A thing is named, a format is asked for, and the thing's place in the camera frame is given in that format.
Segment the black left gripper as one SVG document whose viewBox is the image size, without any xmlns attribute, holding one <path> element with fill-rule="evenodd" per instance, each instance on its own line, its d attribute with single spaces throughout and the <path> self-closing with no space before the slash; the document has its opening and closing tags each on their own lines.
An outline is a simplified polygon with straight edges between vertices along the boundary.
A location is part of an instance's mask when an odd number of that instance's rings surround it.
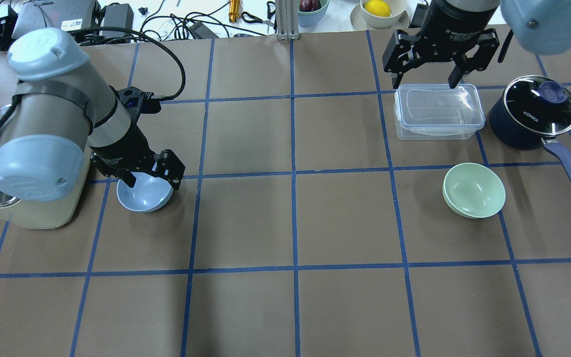
<svg viewBox="0 0 571 357">
<path fill-rule="evenodd" d="M 105 177 L 115 177 L 127 186 L 136 184 L 132 172 L 143 172 L 161 178 L 179 190 L 186 165 L 171 150 L 159 154 L 150 149 L 143 132 L 136 126 L 111 145 L 91 147 L 91 164 Z"/>
</svg>

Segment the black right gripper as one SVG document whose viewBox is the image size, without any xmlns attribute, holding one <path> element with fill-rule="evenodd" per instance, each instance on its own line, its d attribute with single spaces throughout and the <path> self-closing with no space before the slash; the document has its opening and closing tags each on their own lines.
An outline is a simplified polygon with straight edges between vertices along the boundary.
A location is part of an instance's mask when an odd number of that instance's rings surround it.
<svg viewBox="0 0 571 357">
<path fill-rule="evenodd" d="M 388 41 L 383 70 L 390 74 L 392 87 L 398 89 L 406 72 L 422 66 L 422 58 L 428 62 L 452 58 L 456 65 L 448 78 L 451 89 L 465 74 L 485 70 L 500 45 L 496 29 L 486 29 L 488 23 L 488 0 L 432 0 L 418 36 L 395 30 Z M 468 57 L 466 52 L 476 45 Z"/>
</svg>

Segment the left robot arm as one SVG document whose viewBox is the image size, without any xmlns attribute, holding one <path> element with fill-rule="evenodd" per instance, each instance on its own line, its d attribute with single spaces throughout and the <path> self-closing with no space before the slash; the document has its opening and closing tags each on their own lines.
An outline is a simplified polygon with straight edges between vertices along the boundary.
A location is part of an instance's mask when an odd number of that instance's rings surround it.
<svg viewBox="0 0 571 357">
<path fill-rule="evenodd" d="M 168 96 L 116 90 L 90 62 L 73 32 L 47 27 L 11 45 L 18 82 L 0 108 L 0 219 L 26 229 L 71 221 L 89 167 L 114 177 L 143 212 L 179 190 L 185 165 L 170 149 L 150 149 L 137 122 Z"/>
</svg>

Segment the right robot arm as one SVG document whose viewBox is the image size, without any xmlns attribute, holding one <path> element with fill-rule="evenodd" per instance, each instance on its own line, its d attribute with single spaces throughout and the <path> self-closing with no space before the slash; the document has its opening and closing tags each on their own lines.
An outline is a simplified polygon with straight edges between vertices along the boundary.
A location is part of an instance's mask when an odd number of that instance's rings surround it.
<svg viewBox="0 0 571 357">
<path fill-rule="evenodd" d="M 484 71 L 510 42 L 535 55 L 571 49 L 571 0 L 433 0 L 416 35 L 396 30 L 382 56 L 399 88 L 403 75 L 426 63 L 453 62 L 451 88 L 464 75 Z"/>
</svg>

